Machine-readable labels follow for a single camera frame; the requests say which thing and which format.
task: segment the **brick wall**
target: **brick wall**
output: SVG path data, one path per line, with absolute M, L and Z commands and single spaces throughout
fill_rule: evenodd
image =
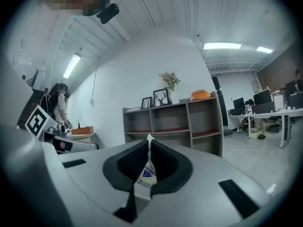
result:
M 299 40 L 296 40 L 278 58 L 259 71 L 257 76 L 262 89 L 268 86 L 274 92 L 285 87 L 285 83 L 296 79 L 294 74 L 296 69 L 303 74 L 303 50 Z

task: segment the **wooden shelf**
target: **wooden shelf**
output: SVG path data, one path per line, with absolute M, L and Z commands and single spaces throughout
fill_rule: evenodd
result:
M 169 104 L 169 105 L 165 105 L 165 106 L 158 106 L 158 107 L 152 107 L 152 108 L 139 109 L 139 110 L 131 111 L 131 112 L 126 112 L 126 110 L 128 110 L 130 108 L 125 108 L 125 111 L 123 113 L 124 114 L 129 114 L 129 113 L 131 114 L 131 113 L 142 112 L 142 111 L 147 111 L 147 110 L 156 110 L 156 109 L 160 109 L 160 108 L 175 107 L 175 106 L 179 106 L 179 105 L 198 103 L 198 102 L 207 101 L 207 100 L 211 100 L 211 99 L 216 99 L 216 97 L 213 96 L 213 97 L 210 97 L 210 98 L 205 98 L 205 99 L 200 99 L 200 100 L 194 100 L 194 101 L 190 101 L 189 98 L 186 98 L 186 99 L 181 99 L 179 104 Z
M 129 131 L 125 132 L 125 134 L 169 134 L 169 133 L 182 133 L 188 132 L 189 128 L 177 128 L 177 129 L 165 129 L 165 130 L 157 130 L 155 132 L 152 131 Z
M 221 134 L 221 133 L 222 132 L 217 131 L 217 130 L 202 131 L 202 132 L 192 133 L 192 137 L 193 137 L 193 139 L 199 139 L 199 138 L 213 136 L 213 135 L 217 135 L 217 134 Z
M 145 140 L 151 134 L 163 144 L 182 145 L 222 157 L 223 126 L 216 92 L 210 98 L 126 112 L 125 142 Z
M 165 129 L 165 130 L 157 130 L 152 134 L 168 134 L 168 133 L 179 133 L 179 132 L 187 132 L 189 128 L 176 128 L 176 129 Z
M 152 131 L 129 131 L 125 132 L 125 134 L 151 134 Z

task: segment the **shelf compartment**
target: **shelf compartment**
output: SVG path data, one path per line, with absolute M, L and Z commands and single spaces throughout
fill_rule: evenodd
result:
M 150 111 L 138 111 L 123 114 L 125 133 L 152 132 Z
M 151 134 L 152 131 L 129 131 L 125 132 L 125 134 Z
M 151 134 L 156 140 L 163 143 L 164 145 L 181 145 L 190 148 L 190 132 L 189 131 L 179 131 L 178 134 L 175 133 L 165 133 L 165 134 Z M 147 134 L 126 134 L 126 142 L 131 142 L 134 140 L 146 140 Z
M 152 134 L 160 134 L 160 133 L 179 133 L 179 132 L 187 132 L 189 131 L 189 128 L 176 128 L 176 129 L 165 129 L 165 130 L 156 130 Z
M 193 149 L 208 152 L 216 156 L 222 157 L 222 139 L 221 134 L 216 134 L 210 137 L 193 139 Z
M 186 104 L 152 109 L 151 123 L 156 133 L 189 130 Z
M 195 134 L 199 136 L 206 131 L 221 131 L 216 100 L 203 100 L 190 103 L 188 104 L 188 112 L 193 137 Z
M 212 100 L 212 99 L 216 99 L 216 97 L 213 96 L 213 97 L 204 98 L 204 99 L 200 99 L 200 100 L 189 101 L 189 102 L 187 102 L 187 103 L 188 103 L 188 104 L 192 104 L 192 103 L 198 103 L 198 102 L 203 102 L 203 101 Z
M 209 137 L 217 134 L 221 134 L 221 132 L 218 130 L 202 131 L 202 132 L 192 133 L 192 138 L 198 139 L 198 138 Z

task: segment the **orange bag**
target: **orange bag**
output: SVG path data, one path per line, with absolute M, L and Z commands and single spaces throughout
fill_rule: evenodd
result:
M 210 94 L 208 92 L 205 92 L 205 90 L 197 90 L 196 92 L 193 92 L 191 94 L 191 100 L 200 100 L 210 98 Z

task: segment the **desk leg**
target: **desk leg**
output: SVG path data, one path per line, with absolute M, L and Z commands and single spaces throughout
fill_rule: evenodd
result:
M 285 133 L 285 117 L 284 117 L 284 115 L 283 115 L 283 116 L 282 116 L 282 135 L 281 135 L 280 148 L 283 148 L 284 133 Z
M 248 138 L 250 139 L 250 117 L 248 117 Z
M 287 116 L 287 140 L 290 138 L 290 116 Z

